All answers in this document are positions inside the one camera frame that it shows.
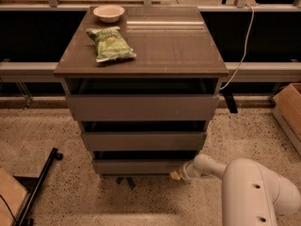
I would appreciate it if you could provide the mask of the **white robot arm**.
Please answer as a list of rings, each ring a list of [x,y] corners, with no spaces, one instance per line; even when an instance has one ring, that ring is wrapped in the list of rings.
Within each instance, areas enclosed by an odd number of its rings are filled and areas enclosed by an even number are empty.
[[[223,226],[277,226],[278,216],[290,216],[301,206],[293,182],[254,160],[222,164],[199,154],[171,173],[173,179],[185,181],[211,175],[222,181]]]

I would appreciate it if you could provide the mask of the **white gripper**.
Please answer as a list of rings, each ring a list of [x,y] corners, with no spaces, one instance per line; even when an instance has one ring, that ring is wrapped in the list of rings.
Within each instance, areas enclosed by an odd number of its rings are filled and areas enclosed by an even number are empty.
[[[182,178],[184,181],[189,181],[197,178],[198,172],[194,167],[193,161],[188,161],[180,167],[179,172],[173,171],[170,173],[170,176],[174,180],[181,180]]]

